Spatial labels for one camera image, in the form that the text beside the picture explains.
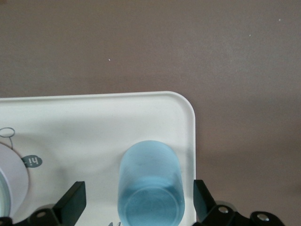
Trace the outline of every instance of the screw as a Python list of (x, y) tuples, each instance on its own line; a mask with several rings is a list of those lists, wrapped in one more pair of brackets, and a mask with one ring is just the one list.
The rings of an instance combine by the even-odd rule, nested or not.
[(220, 208), (218, 208), (218, 210), (221, 212), (221, 213), (229, 213), (229, 210), (224, 207), (224, 206), (221, 206)]
[(38, 217), (38, 218), (42, 218), (42, 217), (45, 216), (45, 215), (46, 215), (46, 212), (43, 211), (43, 212), (38, 213), (38, 214), (37, 214), (37, 217)]
[(263, 213), (258, 214), (257, 217), (262, 221), (269, 221), (268, 216)]

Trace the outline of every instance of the gray oval label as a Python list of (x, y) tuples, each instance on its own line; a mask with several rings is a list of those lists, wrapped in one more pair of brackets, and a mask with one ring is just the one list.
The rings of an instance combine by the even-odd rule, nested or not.
[(22, 158), (26, 168), (36, 168), (42, 165), (43, 160), (36, 155), (28, 155)]

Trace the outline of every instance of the white tray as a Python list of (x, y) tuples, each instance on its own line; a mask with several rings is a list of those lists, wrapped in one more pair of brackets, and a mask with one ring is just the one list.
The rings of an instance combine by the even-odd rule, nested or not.
[[(183, 96), (164, 91), (0, 98), (0, 115), (0, 129), (16, 132), (13, 149), (21, 157), (36, 155), (43, 161), (28, 168), (29, 192), (14, 222), (56, 203), (75, 181), (85, 181), (87, 207), (76, 226), (118, 225), (119, 163), (142, 140), (164, 142), (176, 152), (186, 206), (180, 225), (195, 222), (195, 115)], [(3, 137), (9, 133), (0, 130)], [(3, 137), (0, 142), (11, 146)]]

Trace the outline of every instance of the blue cup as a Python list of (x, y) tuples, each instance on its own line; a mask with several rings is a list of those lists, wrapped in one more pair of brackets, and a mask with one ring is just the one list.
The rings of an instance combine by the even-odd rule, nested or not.
[(159, 141), (142, 141), (119, 169), (118, 213), (124, 226), (178, 226), (185, 210), (179, 160)]

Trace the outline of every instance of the brown surface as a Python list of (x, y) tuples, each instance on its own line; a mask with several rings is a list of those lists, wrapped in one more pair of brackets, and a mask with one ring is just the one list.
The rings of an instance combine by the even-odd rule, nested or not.
[(300, 1), (0, 3), (0, 97), (178, 92), (214, 198), (299, 225)]

